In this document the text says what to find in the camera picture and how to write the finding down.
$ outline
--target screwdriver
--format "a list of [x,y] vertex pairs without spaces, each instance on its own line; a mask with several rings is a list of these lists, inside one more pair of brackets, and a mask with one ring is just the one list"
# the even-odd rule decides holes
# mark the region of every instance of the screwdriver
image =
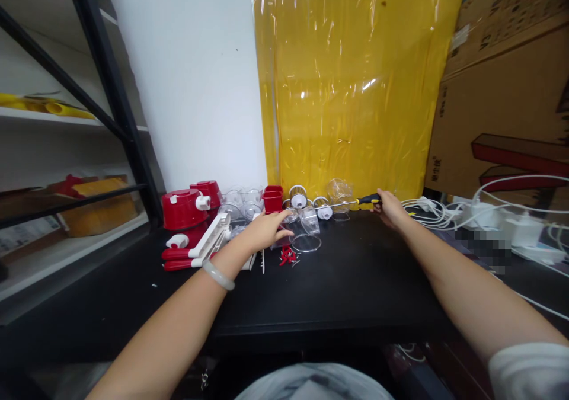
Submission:
[[373,204],[381,203],[381,197],[379,197],[379,194],[378,193],[370,194],[369,196],[356,199],[356,201],[347,201],[346,203],[331,204],[326,207],[346,206],[347,204],[369,204],[369,203]]

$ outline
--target bracelet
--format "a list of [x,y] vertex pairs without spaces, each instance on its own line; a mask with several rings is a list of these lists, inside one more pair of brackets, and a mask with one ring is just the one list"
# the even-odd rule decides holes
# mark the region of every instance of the bracelet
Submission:
[[225,277],[224,274],[222,274],[221,271],[218,270],[218,268],[212,264],[212,262],[209,259],[204,259],[202,262],[202,268],[204,269],[204,271],[209,274],[210,276],[212,276],[212,278],[219,283],[219,285],[221,287],[223,287],[225,290],[233,290],[235,288],[235,282],[231,281],[230,279],[228,279],[227,277]]

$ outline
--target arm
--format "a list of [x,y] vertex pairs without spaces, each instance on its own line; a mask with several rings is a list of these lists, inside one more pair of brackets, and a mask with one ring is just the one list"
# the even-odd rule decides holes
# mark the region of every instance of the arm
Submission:
[[[277,233],[290,212],[256,218],[212,258],[234,280],[246,260],[291,231]],[[168,399],[206,341],[227,291],[198,270],[144,324],[88,399]]]
[[513,345],[569,341],[512,289],[414,221],[397,198],[378,190],[374,208],[398,231],[425,271],[449,318],[485,361]]

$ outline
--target black table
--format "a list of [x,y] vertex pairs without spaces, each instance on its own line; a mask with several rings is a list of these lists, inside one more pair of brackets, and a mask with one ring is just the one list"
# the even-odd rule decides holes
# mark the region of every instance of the black table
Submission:
[[[267,251],[264,275],[260,256],[252,271],[241,272],[204,353],[268,353],[459,336],[402,239],[375,215],[351,212],[350,221],[322,222],[321,231],[322,247],[302,254],[294,268],[279,267],[279,252]],[[113,360],[194,272],[163,270],[160,254],[170,235],[162,229],[151,233],[0,329],[0,366]],[[513,257],[504,281],[569,314],[563,301],[563,295],[568,297],[566,277]],[[544,315],[569,333],[566,321]]]

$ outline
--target red handle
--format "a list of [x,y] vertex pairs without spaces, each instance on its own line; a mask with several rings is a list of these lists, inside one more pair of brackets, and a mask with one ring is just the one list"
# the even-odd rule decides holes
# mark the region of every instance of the red handle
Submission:
[[189,249],[166,249],[162,252],[162,259],[164,261],[188,259],[190,258],[189,253]]
[[164,263],[164,270],[166,271],[178,271],[184,270],[186,268],[191,268],[191,259],[177,260],[177,261],[167,261]]

